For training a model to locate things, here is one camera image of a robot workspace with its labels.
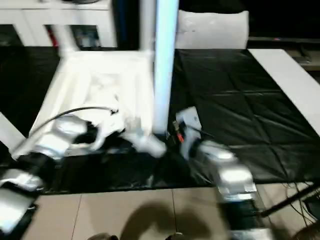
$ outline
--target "black tablecloth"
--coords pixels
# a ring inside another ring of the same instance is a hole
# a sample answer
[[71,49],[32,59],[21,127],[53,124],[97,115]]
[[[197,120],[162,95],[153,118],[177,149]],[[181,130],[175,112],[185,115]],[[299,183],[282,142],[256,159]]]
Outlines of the black tablecloth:
[[[3,56],[0,110],[27,134],[59,58],[42,47]],[[189,106],[196,106],[203,130],[250,168],[256,183],[319,180],[319,136],[247,50],[176,51],[170,119]],[[194,179],[177,153],[156,159],[130,151],[67,157],[48,193],[201,186],[207,183]]]

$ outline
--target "tile floor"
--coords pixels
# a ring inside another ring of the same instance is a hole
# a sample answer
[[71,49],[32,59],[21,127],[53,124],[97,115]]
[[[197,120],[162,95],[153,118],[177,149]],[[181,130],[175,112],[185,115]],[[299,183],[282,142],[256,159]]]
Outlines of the tile floor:
[[[286,197],[282,184],[258,185],[258,191],[260,207]],[[43,196],[23,240],[86,240],[101,232],[121,240],[164,240],[176,229],[192,240],[226,240],[215,195],[214,188],[185,188]],[[277,225],[281,239],[304,227],[290,206],[265,221]]]

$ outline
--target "cable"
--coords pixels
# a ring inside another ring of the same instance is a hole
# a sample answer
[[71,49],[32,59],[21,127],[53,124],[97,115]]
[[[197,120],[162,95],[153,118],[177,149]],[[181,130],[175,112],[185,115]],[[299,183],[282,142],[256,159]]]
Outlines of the cable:
[[190,126],[190,125],[185,125],[185,126],[188,127],[188,128],[191,128],[191,129],[193,129],[193,130],[195,130],[195,131],[197,131],[197,132],[199,132],[199,133],[201,133],[201,134],[203,134],[203,135],[205,135],[207,137],[212,138],[217,144],[221,145],[221,147],[220,147],[221,149],[228,149],[229,151],[231,151],[231,147],[230,146],[222,144],[219,140],[217,140],[217,138],[214,135],[212,135],[212,134],[210,134],[210,133],[208,133],[206,131],[197,129],[197,128],[195,128],[193,126]]
[[212,134],[210,134],[210,133],[208,133],[208,132],[206,132],[206,131],[197,129],[197,128],[195,128],[195,127],[193,127],[193,126],[190,126],[190,125],[186,125],[186,126],[187,126],[188,128],[191,128],[191,129],[193,129],[193,130],[195,130],[195,131],[203,134],[203,135],[206,135],[206,136],[208,136],[208,137],[211,137],[211,138],[213,138],[214,140],[217,140],[217,138],[216,138],[215,136],[213,136]]
[[[290,186],[289,183],[287,183],[287,186],[284,185],[284,184],[282,184],[282,185],[285,187],[285,197],[288,199],[288,198],[289,198],[289,196],[288,196],[288,189],[292,189],[293,187]],[[307,227],[307,226],[308,226],[307,220],[308,220],[310,223],[314,223],[314,221],[305,216],[304,208],[303,208],[301,199],[299,199],[299,204],[300,204],[301,212],[300,212],[299,210],[297,210],[297,209],[295,208],[295,206],[293,206],[292,203],[290,203],[290,206],[292,207],[292,209],[293,209],[297,214],[299,214],[300,216],[302,216],[303,221],[304,221],[304,224],[305,224],[305,226]]]
[[58,118],[60,118],[63,115],[67,115],[70,113],[74,113],[74,112],[78,112],[78,111],[82,111],[82,110],[88,110],[88,109],[98,109],[98,110],[106,110],[111,112],[111,114],[114,114],[117,112],[117,110],[113,110],[109,107],[104,107],[104,106],[84,106],[84,107],[78,107],[78,108],[74,108],[74,109],[70,109],[64,112],[61,112],[59,114],[57,114],[56,116],[49,118],[47,121],[45,121],[44,123],[40,124],[35,130],[33,130],[29,137],[25,138],[24,140],[22,140],[12,151],[11,155],[14,155],[14,153],[20,149],[32,136],[34,136],[37,132],[39,132],[39,130],[41,130],[44,126],[46,126],[48,123],[50,123],[53,120],[56,120]]

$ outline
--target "white cushion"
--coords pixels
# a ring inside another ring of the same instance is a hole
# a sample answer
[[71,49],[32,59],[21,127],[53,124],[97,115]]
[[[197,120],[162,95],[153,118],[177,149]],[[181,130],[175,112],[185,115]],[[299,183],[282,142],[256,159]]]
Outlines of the white cushion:
[[177,49],[245,49],[248,37],[248,11],[220,14],[179,10]]

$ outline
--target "white cabinet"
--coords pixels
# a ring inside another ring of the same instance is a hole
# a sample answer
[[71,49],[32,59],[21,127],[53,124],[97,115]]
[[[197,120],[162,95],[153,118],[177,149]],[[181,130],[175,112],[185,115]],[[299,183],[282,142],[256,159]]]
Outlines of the white cabinet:
[[54,19],[49,9],[25,9],[23,14],[32,31],[37,46],[52,46],[48,33],[50,25],[93,26],[102,47],[116,47],[115,29],[111,11],[62,9],[63,19]]
[[35,39],[30,31],[22,10],[0,9],[0,43],[5,46],[6,41],[14,39],[24,46],[36,46]]
[[[52,17],[51,8],[63,17]],[[55,37],[50,26],[58,23],[71,27],[76,42],[83,33],[83,43],[97,39],[101,47],[117,46],[111,0],[79,5],[61,0],[0,0],[0,44],[1,38],[7,39],[6,32],[15,30],[18,37],[14,37],[25,46],[52,46]]]

